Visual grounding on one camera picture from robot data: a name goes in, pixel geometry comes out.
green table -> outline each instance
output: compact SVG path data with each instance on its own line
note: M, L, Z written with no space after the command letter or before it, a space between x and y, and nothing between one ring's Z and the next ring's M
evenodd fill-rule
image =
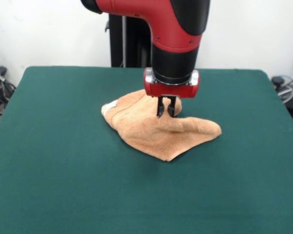
M223 134L167 163L100 113L142 69L27 69L0 120L0 234L293 234L290 115L261 71L201 76L181 116Z

orange towel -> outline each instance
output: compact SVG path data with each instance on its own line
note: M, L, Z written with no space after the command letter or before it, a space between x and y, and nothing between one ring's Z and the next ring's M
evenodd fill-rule
M194 146L221 135L220 126L210 120L170 117L167 112L170 100L164 98L163 103L166 110L158 118L157 98L140 90L104 105L101 112L128 145L163 161L171 161ZM178 98L175 114L181 110Z

white label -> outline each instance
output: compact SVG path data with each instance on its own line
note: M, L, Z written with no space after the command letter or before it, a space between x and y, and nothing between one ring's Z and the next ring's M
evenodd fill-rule
M112 101L111 103L107 104L105 106L105 109L103 111L103 116L105 116L107 114L107 112L111 109L114 108L117 105L117 100Z

crumpled towel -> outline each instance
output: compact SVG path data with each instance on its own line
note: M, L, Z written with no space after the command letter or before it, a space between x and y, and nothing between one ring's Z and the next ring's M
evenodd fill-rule
M156 116L157 98L146 95L145 90L127 94L105 104L101 113L107 123L131 147L163 161L171 161L189 149L221 135L220 126L195 117L170 117L168 98L163 99L165 112ZM176 100L178 115L181 100Z

white wall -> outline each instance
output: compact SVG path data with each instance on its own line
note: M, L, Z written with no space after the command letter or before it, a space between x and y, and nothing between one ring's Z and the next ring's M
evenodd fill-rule
M15 84L31 65L110 66L107 20L80 0L0 0L0 64ZM293 0L211 0L197 67L293 76Z

